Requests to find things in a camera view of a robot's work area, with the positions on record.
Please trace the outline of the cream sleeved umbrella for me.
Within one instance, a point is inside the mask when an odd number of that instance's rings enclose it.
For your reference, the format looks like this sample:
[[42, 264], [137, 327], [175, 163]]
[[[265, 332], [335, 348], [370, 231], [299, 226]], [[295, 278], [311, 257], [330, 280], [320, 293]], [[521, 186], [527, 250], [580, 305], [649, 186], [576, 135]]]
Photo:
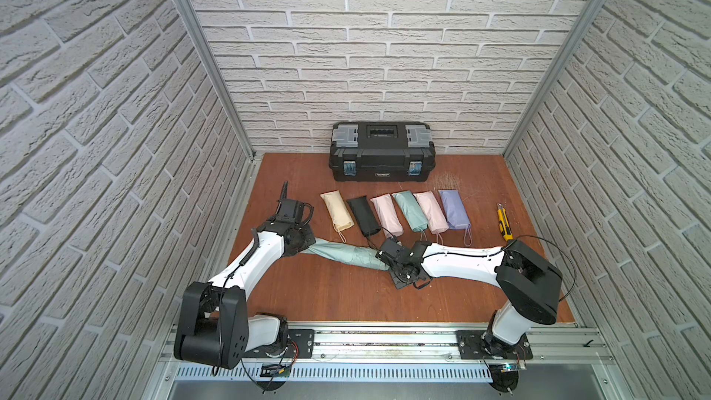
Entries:
[[327, 207], [331, 218], [331, 224], [333, 224], [333, 229], [338, 233], [342, 242], [346, 242], [344, 237], [344, 231], [352, 228], [355, 225], [348, 208], [346, 207], [346, 202], [344, 202], [341, 193], [338, 190], [327, 192], [320, 195], [321, 199]]

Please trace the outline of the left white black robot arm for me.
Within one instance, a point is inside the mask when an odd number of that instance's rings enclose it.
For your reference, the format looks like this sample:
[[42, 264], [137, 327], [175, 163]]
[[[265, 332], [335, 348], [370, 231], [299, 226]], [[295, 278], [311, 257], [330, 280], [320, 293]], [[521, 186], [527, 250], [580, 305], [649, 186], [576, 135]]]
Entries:
[[247, 300], [267, 270], [315, 244], [309, 224], [268, 220], [252, 231], [249, 246], [206, 283], [183, 293], [175, 335], [176, 359], [231, 370], [249, 352], [280, 357], [288, 346], [288, 323], [277, 315], [248, 315]]

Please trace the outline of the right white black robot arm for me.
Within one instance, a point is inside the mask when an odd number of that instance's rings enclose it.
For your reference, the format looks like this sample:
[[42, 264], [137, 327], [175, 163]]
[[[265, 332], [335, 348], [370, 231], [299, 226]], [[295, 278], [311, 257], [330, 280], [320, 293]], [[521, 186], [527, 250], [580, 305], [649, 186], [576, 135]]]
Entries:
[[408, 248], [388, 238], [375, 253], [396, 283], [457, 278], [487, 283], [507, 297], [481, 337], [486, 354], [524, 359], [524, 335], [535, 325], [557, 322], [562, 272], [520, 240], [505, 246], [466, 248], [418, 241]]

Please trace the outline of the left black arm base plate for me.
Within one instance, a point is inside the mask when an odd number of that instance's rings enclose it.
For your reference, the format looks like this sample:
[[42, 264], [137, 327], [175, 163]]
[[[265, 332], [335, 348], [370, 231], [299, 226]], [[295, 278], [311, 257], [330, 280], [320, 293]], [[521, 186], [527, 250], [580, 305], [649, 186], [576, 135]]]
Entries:
[[295, 329], [287, 333], [282, 331], [277, 341], [267, 346], [259, 346], [246, 351], [244, 359], [311, 359], [315, 342], [313, 329]]

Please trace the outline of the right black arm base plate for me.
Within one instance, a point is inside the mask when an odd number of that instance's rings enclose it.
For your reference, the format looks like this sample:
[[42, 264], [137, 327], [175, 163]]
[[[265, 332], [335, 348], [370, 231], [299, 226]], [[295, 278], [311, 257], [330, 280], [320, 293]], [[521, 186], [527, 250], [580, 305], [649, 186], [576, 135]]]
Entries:
[[533, 358], [533, 350], [526, 333], [520, 336], [516, 344], [508, 344], [483, 330], [459, 330], [455, 332], [455, 338], [460, 358], [463, 360]]

